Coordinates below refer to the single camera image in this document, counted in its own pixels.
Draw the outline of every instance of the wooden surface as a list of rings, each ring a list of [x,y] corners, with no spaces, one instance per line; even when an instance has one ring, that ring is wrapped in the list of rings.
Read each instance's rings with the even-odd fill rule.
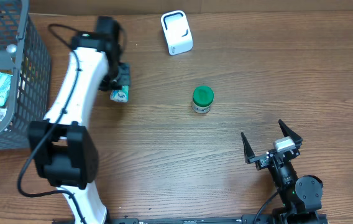
[[[30,0],[30,12],[61,15],[353,10],[353,0]]]
[[[324,182],[330,223],[353,223],[353,12],[189,14],[191,52],[169,56],[160,15],[117,16],[128,33],[131,102],[98,92],[89,131],[100,155],[97,186],[113,217],[230,217],[255,213],[273,193],[267,170],[244,163],[240,132],[257,155],[282,137],[282,119],[305,140],[299,176]],[[51,22],[92,30],[96,18],[34,17],[53,62],[51,102],[68,51]],[[215,101],[190,108],[198,85]],[[24,198],[16,179],[29,152],[0,151],[0,223],[70,218],[61,195]],[[28,192],[51,190],[27,171]],[[280,206],[274,200],[267,212]]]

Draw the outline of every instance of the green lid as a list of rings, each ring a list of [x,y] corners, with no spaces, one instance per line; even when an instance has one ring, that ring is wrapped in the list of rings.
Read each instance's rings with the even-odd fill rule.
[[[214,92],[208,86],[199,86],[193,92],[193,102],[200,107],[207,107],[213,103]]]

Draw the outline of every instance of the jar with green lid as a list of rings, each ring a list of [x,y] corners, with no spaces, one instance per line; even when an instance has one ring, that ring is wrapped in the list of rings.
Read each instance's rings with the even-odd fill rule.
[[[208,86],[199,86],[193,92],[192,108],[197,113],[207,113],[214,101],[214,92]]]

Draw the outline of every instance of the plastic basket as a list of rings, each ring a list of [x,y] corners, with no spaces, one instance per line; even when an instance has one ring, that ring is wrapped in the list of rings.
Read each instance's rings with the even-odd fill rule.
[[[28,147],[30,121],[41,120],[47,111],[51,58],[28,11],[28,0],[0,0],[0,69],[13,74],[0,149]],[[17,45],[13,55],[6,51],[10,44]]]

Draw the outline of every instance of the brown wall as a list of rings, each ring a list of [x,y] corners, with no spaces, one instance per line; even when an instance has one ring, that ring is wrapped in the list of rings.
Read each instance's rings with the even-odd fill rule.
[[[111,15],[252,11],[353,10],[353,0],[30,0],[30,11],[44,14]]]

